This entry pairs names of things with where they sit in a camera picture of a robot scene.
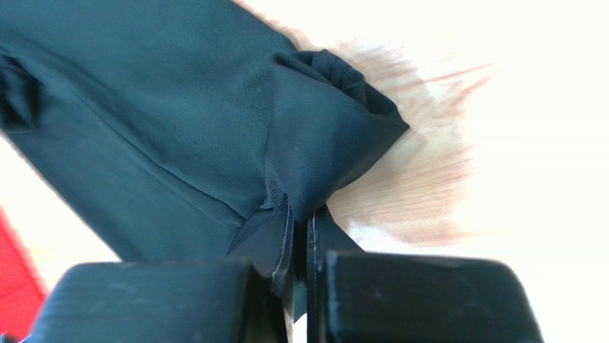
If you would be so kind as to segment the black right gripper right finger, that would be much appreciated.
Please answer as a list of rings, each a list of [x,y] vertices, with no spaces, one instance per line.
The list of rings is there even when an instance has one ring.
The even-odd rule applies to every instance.
[[[362,248],[334,221],[327,206],[318,209],[307,222],[307,342],[327,342],[328,251],[355,251]]]

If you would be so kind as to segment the red plastic tray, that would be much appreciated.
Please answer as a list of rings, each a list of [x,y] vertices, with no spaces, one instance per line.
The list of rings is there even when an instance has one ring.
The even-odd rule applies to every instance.
[[[37,268],[4,213],[1,213],[1,336],[25,339],[46,297]]]

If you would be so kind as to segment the black printed t-shirt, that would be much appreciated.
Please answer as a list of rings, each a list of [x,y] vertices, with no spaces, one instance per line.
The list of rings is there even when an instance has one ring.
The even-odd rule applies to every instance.
[[[126,262],[303,222],[407,131],[333,53],[231,1],[3,1],[1,129]]]

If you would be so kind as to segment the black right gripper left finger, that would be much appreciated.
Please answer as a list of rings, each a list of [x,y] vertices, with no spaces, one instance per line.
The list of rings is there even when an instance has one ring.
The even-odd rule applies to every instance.
[[[294,219],[285,197],[270,217],[245,236],[237,235],[229,257],[247,258],[267,280],[274,305],[271,319],[279,329],[279,342],[293,341],[294,325]]]

